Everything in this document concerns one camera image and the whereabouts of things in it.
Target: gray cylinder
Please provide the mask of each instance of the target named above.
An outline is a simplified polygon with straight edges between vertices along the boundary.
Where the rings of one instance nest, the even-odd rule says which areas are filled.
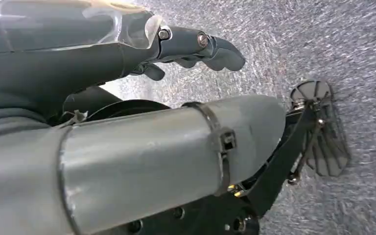
[[[251,177],[282,137],[283,108],[264,95],[207,105],[235,131],[230,183]],[[60,164],[66,203],[80,232],[99,232],[215,193],[221,172],[210,133],[193,108],[75,125]]]
[[[60,140],[69,129],[0,119],[0,235],[73,234],[57,174]]]

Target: black wheel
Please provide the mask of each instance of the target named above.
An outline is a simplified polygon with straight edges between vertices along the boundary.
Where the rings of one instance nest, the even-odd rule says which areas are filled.
[[[91,115],[107,105],[120,101],[122,100],[100,87],[88,87],[81,92],[69,95],[60,110],[47,117],[46,120],[49,125],[56,126],[73,118],[75,110],[82,113],[88,112]]]
[[[133,99],[107,105],[91,114],[87,121],[117,118],[170,109],[170,107],[151,100]]]

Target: gray fabric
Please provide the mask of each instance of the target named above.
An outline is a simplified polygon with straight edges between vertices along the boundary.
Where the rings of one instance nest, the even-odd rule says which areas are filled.
[[[340,178],[305,171],[263,219],[264,235],[376,235],[376,1],[138,0],[168,23],[228,39],[247,58],[239,72],[162,65],[160,82],[108,84],[120,98],[173,107],[238,94],[286,100],[301,78],[328,81],[339,99],[352,160]]]

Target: black strap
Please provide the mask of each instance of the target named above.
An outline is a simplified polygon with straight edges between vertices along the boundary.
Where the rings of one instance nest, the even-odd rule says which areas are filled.
[[[230,185],[230,163],[228,159],[228,152],[235,148],[234,131],[227,127],[221,127],[215,113],[205,104],[200,102],[190,102],[185,103],[182,106],[198,110],[210,127],[212,143],[216,147],[221,172],[221,183],[219,189],[215,193],[215,196],[220,196],[227,192]]]

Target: bolt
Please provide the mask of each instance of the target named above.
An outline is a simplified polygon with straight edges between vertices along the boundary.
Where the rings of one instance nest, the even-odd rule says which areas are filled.
[[[177,207],[174,209],[174,218],[175,219],[183,219],[185,216],[185,210],[184,208]]]
[[[293,108],[294,110],[299,110],[303,109],[305,107],[305,100],[300,99],[295,101],[295,107]]]
[[[143,223],[141,220],[133,221],[127,224],[127,230],[131,234],[139,233],[143,228]]]
[[[298,173],[290,173],[287,179],[287,183],[290,185],[297,185],[301,180],[300,175]]]
[[[236,218],[233,223],[233,230],[243,233],[246,230],[246,221],[242,218]]]
[[[321,125],[321,126],[325,125],[325,121],[322,120],[322,119],[319,119],[319,120],[318,120],[318,123],[319,123],[319,125]]]
[[[162,29],[161,31],[159,31],[158,36],[161,40],[169,39],[169,32],[165,29]]]
[[[244,191],[241,190],[241,191],[238,191],[234,194],[235,197],[241,197],[242,195],[244,194]]]
[[[198,34],[197,41],[198,41],[198,45],[202,48],[206,48],[208,45],[208,38],[204,33]]]

